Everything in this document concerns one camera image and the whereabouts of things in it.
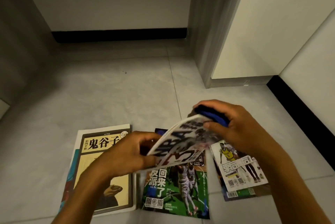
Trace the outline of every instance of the magazine cover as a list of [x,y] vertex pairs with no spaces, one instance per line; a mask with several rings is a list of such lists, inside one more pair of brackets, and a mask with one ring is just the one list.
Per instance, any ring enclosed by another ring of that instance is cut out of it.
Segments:
[[248,199],[251,197],[261,197],[271,195],[271,188],[269,184],[258,185],[252,188],[240,189],[232,192],[227,191],[227,187],[224,184],[224,180],[222,179],[219,167],[217,166],[215,159],[214,159],[215,170],[217,176],[220,181],[220,185],[222,188],[222,194],[224,196],[225,201],[233,201],[239,199]]
[[194,115],[180,121],[162,135],[147,155],[160,158],[158,168],[194,161],[210,144],[218,142],[217,137],[203,127],[205,121],[211,119]]
[[[166,129],[155,129],[164,134]],[[142,209],[209,219],[206,156],[194,162],[148,171]]]
[[224,140],[210,148],[228,192],[268,183],[255,158],[235,150]]
[[[129,124],[78,131],[60,210],[76,187],[82,172],[128,133]],[[132,186],[136,184],[135,180],[136,176],[132,174],[113,178],[99,198],[94,214],[104,215],[136,209],[135,186]]]

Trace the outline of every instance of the green magazine cover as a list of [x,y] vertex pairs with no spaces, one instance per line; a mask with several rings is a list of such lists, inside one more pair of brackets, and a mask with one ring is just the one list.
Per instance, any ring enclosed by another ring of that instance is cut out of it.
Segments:
[[206,155],[194,162],[148,171],[142,209],[209,219]]

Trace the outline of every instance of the illustrated hand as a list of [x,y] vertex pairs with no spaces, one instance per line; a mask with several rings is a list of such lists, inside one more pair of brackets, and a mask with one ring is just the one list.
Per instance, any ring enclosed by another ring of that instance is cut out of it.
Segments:
[[115,196],[117,193],[119,193],[122,190],[123,188],[121,186],[112,184],[107,189],[105,189],[105,191],[103,192],[103,195],[105,197]]
[[273,150],[279,144],[259,125],[251,114],[242,106],[219,100],[200,101],[193,108],[204,105],[224,113],[230,120],[229,126],[223,127],[216,122],[206,122],[204,127],[218,134],[236,150],[257,157],[259,152]]
[[151,148],[160,137],[153,132],[129,133],[94,160],[87,170],[98,170],[98,174],[103,174],[104,179],[111,180],[113,177],[154,167],[157,157],[140,155],[140,146]]

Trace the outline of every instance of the floor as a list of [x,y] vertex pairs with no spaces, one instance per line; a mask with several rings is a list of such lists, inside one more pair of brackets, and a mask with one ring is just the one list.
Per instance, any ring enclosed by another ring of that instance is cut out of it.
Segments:
[[[124,123],[134,130],[169,128],[203,99],[245,106],[289,153],[335,223],[335,172],[270,90],[205,89],[181,40],[61,46],[0,122],[0,223],[52,221],[77,130]],[[136,210],[92,223],[280,223],[271,196],[225,202],[211,158],[207,168],[211,220]]]

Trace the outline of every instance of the baseboard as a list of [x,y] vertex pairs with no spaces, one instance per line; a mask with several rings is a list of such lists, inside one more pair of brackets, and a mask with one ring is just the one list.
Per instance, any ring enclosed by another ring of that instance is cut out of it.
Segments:
[[211,79],[209,88],[225,86],[265,85],[272,76],[249,76],[244,78],[218,78]]
[[273,76],[267,86],[335,170],[335,162],[332,157],[335,136],[279,76]]
[[96,30],[96,31],[53,31],[52,35],[58,43],[78,43],[97,41],[134,41],[184,39],[187,28],[153,28],[128,30]]

